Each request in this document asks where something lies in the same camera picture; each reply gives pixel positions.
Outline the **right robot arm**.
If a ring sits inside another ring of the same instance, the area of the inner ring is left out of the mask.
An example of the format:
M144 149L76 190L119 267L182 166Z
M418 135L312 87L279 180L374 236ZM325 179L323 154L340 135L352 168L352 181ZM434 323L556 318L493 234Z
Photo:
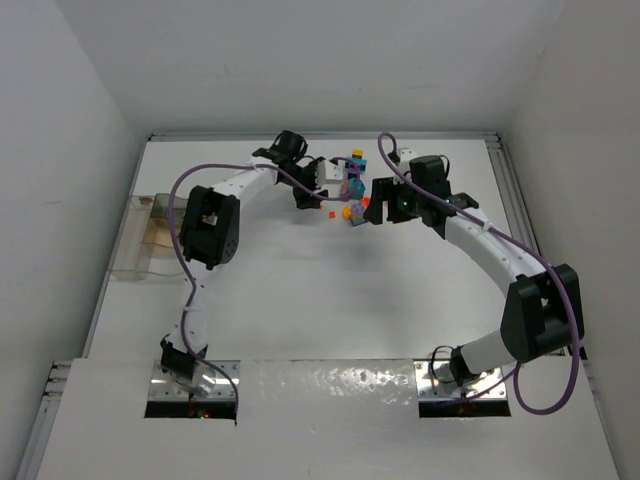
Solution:
M373 181L366 219L374 225L421 220L473 260L505 297L499 327L453 349L447 380L462 387L485 371L578 346L584 324L571 267L552 266L494 228L471 196L452 193L440 157L392 154L384 161L393 174Z

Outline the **lavender lego stack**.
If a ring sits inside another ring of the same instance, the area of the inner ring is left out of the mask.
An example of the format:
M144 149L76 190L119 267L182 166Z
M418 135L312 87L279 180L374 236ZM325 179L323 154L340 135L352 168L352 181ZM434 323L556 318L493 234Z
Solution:
M352 226L359 226L367 222L365 212L367 207L362 202L357 202L349 207L348 220Z

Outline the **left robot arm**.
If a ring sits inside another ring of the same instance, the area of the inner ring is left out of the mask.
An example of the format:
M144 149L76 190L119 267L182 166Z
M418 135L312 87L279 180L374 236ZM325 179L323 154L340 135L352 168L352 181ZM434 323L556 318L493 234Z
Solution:
M236 165L238 173L212 187L191 189L181 225L175 222L177 190L188 176L205 169L231 169L231 164L203 164L181 174L169 193L167 215L172 247L191 291L186 297L179 323L174 332L161 340L161 366L186 380L193 378L198 362L204 362L207 351L202 326L189 327L189 314L202 281L189 269L195 261L205 270L227 264L239 246L240 212L263 190L279 183L289 186L300 210L318 209L329 198L317 183L320 162L312 160L305 166L300 161L308 143L301 135L289 130L276 136L271 146L252 153L245 165Z

